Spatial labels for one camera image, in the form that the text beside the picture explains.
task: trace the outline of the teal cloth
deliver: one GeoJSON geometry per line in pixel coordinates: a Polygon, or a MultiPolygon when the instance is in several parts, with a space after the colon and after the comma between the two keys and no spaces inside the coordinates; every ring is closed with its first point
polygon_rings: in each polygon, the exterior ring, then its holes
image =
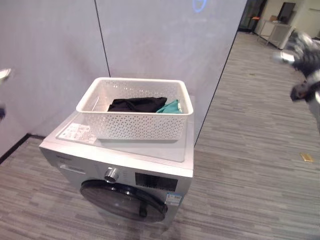
{"type": "Polygon", "coordinates": [[[179,101],[176,99],[173,102],[170,102],[156,111],[158,114],[182,114],[182,111],[178,107],[179,101]]]}

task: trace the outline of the washing machine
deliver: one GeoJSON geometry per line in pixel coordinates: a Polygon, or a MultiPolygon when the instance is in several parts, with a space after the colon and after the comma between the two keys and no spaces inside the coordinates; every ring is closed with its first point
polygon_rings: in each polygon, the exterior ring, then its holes
{"type": "Polygon", "coordinates": [[[177,141],[102,140],[74,112],[39,147],[100,211],[168,228],[193,178],[194,118],[177,141]]]}

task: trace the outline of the floor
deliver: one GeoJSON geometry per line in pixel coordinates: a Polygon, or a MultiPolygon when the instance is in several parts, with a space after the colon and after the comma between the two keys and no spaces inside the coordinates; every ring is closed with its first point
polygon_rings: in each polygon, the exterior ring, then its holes
{"type": "Polygon", "coordinates": [[[0,165],[0,239],[320,240],[320,136],[289,97],[302,76],[273,63],[274,51],[238,33],[167,232],[106,224],[29,138],[0,165]]]}

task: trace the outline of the blue light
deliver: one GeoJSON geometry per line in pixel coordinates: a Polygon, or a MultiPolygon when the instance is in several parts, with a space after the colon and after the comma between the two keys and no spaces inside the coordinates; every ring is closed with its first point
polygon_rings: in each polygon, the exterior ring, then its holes
{"type": "Polygon", "coordinates": [[[192,0],[192,7],[193,7],[193,10],[196,12],[196,13],[200,13],[206,6],[206,3],[207,3],[207,0],[192,0]],[[197,3],[200,3],[202,2],[202,5],[201,7],[197,7],[197,3]]]}

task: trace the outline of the white plastic basket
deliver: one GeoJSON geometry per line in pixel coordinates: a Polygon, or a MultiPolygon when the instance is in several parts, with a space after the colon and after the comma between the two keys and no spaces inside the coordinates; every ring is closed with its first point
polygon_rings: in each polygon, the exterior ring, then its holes
{"type": "Polygon", "coordinates": [[[178,140],[194,111],[182,81],[112,77],[95,79],[76,110],[97,138],[117,140],[178,140]],[[147,97],[178,99],[183,113],[108,112],[114,99],[147,97]]]}

